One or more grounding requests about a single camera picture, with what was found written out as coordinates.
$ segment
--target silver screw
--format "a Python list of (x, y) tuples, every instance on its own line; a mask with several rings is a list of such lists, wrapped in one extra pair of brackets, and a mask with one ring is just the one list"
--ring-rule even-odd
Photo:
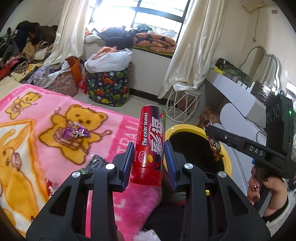
[(219, 172), (218, 175), (222, 178), (225, 178), (227, 176), (227, 174), (225, 172)]
[(185, 164), (184, 164), (184, 167), (185, 167), (186, 169), (192, 169), (192, 168), (193, 168), (193, 165), (192, 165), (191, 163), (185, 163)]
[(115, 165), (113, 163), (108, 163), (105, 167), (108, 170), (112, 170), (115, 167)]
[(74, 177), (74, 178), (77, 178), (79, 176), (80, 176), (80, 172), (78, 172), (78, 171), (75, 171), (72, 173), (72, 177)]

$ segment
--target purple candy wrapper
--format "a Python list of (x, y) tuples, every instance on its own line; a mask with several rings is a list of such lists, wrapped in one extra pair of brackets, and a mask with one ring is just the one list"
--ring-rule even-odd
[(89, 132), (85, 127), (79, 125), (77, 122), (69, 122), (67, 127), (62, 132), (62, 138), (78, 138), (78, 137), (90, 137)]

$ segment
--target tile floor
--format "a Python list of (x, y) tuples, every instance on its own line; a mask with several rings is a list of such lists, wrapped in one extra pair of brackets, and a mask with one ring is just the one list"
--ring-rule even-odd
[[(140, 118), (140, 113), (141, 113), (141, 109), (144, 105), (148, 105), (148, 104), (153, 104), (153, 105), (157, 105), (161, 108), (164, 109), (164, 105), (156, 103), (154, 101), (151, 100), (147, 100), (138, 96), (133, 96), (130, 95), (126, 101), (126, 103), (122, 106), (122, 107), (113, 107), (113, 106), (108, 106), (108, 105), (103, 105), (103, 104), (98, 104), (93, 102), (92, 100), (90, 100), (88, 98), (88, 96), (86, 94), (84, 94), (81, 90), (79, 90), (79, 93), (77, 95), (75, 95), (73, 97), (74, 99), (77, 99), (85, 104), (91, 104), (94, 106), (99, 106), (101, 108), (104, 109), (108, 109), (108, 110), (112, 110), (124, 115), (129, 115), (132, 117), (135, 117), (137, 119)], [(190, 124), (190, 125), (197, 125), (198, 124), (199, 119), (195, 118), (195, 117), (191, 117), (188, 122), (186, 124)], [(173, 122), (172, 120), (170, 120), (169, 118), (166, 119), (166, 131), (171, 128), (174, 125), (177, 125), (178, 123)]]

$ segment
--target mirror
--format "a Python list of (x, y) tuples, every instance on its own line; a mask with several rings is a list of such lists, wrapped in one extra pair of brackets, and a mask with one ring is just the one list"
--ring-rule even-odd
[(258, 81), (272, 88), (273, 92), (280, 89), (280, 61), (274, 54), (268, 54), (260, 45), (253, 47), (249, 51), (239, 69), (248, 74), (253, 82)]

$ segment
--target yellow trash can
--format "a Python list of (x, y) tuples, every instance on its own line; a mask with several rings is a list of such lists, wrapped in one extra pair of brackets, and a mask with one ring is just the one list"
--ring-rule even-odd
[[(203, 129), (187, 124), (175, 125), (166, 132), (165, 140), (168, 139), (171, 141), (173, 150), (183, 154), (187, 162), (213, 174), (225, 171), (231, 177), (231, 162), (226, 150), (221, 145), (221, 154), (224, 157), (221, 161), (215, 161)], [(165, 158), (163, 165), (167, 170)]]

